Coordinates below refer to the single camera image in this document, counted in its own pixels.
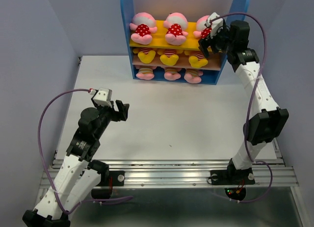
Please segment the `pink pig plush dotted dress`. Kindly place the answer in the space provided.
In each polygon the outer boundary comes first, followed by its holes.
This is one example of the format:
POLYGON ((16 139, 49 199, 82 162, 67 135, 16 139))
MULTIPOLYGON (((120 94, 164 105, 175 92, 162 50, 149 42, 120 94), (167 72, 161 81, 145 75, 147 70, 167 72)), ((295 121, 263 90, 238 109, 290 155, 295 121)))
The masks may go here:
POLYGON ((193 36, 196 39, 204 39, 211 33, 211 28, 206 26, 206 21, 209 15, 202 16, 196 22, 196 29, 193 31, 193 36))

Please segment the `pink plush striped body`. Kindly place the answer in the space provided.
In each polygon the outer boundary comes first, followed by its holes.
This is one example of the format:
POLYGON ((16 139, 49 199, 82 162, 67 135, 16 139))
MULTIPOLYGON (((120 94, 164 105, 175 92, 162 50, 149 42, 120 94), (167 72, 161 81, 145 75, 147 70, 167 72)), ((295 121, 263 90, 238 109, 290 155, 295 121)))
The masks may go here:
POLYGON ((168 67, 165 68, 164 78, 168 81, 174 81, 181 77, 181 68, 168 67))

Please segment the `yellow bear plush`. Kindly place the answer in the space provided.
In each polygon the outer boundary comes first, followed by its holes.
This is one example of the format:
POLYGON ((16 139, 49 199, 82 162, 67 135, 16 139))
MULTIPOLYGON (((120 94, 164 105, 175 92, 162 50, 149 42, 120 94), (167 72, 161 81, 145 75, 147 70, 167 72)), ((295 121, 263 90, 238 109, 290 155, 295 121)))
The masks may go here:
POLYGON ((132 52, 137 54, 139 60, 144 64, 151 63, 156 55, 155 49, 146 47, 134 48, 132 52))
POLYGON ((200 69, 208 64, 208 60, 201 51, 185 50, 184 54, 188 56, 188 61, 192 68, 200 69))
POLYGON ((179 54, 183 53, 183 50, 176 50, 176 49, 158 49, 158 55, 160 55, 160 61, 162 64, 166 66, 174 66, 176 65, 179 54))

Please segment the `pink pig plush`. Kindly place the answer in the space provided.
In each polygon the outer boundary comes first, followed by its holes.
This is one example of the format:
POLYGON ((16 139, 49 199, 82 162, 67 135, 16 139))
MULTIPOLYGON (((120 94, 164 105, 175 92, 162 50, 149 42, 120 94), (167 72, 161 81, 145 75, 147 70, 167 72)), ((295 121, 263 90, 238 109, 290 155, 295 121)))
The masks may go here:
POLYGON ((130 30, 133 31, 131 40, 141 45, 149 45, 152 40, 152 34, 157 32, 155 18, 146 12, 140 12, 134 15, 130 30))
POLYGON ((188 21, 182 13, 169 14, 163 22, 163 26, 167 29, 165 40, 168 44, 180 46, 186 41, 188 21))

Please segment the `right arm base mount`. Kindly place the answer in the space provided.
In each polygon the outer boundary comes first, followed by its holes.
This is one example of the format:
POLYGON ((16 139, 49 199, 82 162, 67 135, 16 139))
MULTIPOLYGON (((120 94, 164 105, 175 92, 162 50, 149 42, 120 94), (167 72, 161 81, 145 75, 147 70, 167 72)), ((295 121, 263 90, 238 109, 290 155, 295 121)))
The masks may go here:
POLYGON ((228 198, 236 201, 244 200, 246 196, 246 185, 254 185, 255 179, 252 169, 235 170, 213 170, 210 172, 208 183, 212 185, 224 185, 228 198))

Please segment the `pink frog plush striped shirt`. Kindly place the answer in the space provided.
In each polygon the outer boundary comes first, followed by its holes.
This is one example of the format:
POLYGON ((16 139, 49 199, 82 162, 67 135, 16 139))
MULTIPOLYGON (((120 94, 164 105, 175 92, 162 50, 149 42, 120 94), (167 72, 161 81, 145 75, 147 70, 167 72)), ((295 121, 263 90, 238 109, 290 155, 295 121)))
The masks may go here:
POLYGON ((155 77, 154 70, 156 66, 140 66, 136 65, 136 69, 138 69, 138 73, 136 77, 141 80, 151 80, 155 77))

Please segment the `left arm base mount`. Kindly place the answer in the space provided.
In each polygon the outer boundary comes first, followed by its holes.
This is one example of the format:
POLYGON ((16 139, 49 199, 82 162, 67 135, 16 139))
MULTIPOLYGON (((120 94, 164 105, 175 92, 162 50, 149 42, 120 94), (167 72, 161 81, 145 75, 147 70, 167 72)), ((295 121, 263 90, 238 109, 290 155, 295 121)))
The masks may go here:
POLYGON ((101 181, 91 191, 94 199, 109 199, 112 196, 114 187, 123 187, 125 182, 125 171, 109 171, 101 176, 101 181))

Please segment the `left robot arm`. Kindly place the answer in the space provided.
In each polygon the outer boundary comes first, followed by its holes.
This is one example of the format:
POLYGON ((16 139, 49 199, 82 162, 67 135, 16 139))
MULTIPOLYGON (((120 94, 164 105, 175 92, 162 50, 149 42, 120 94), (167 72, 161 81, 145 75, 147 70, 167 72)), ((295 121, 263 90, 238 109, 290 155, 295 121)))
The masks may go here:
POLYGON ((63 159, 41 201, 27 210, 23 222, 28 227, 68 227, 69 216, 84 202, 89 192, 109 180, 109 166, 93 156, 100 147, 100 138, 110 122, 126 121, 129 104, 106 101, 103 105, 84 109, 63 159))

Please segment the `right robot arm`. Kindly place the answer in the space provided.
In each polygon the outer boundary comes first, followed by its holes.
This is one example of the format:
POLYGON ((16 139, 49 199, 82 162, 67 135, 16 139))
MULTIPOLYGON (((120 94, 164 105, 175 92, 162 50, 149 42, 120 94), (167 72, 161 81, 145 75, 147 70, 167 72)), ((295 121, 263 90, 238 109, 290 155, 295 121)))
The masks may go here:
POLYGON ((233 21, 229 26, 223 19, 207 18, 205 26, 210 34, 199 40, 199 49, 208 57, 213 53, 226 53, 234 73, 249 96, 244 139, 226 169, 211 171, 208 182, 212 185, 255 184, 252 165, 261 150, 281 133, 288 120, 287 109, 281 109, 273 99, 262 77, 262 66, 257 53, 248 47, 250 32, 245 21, 233 21))

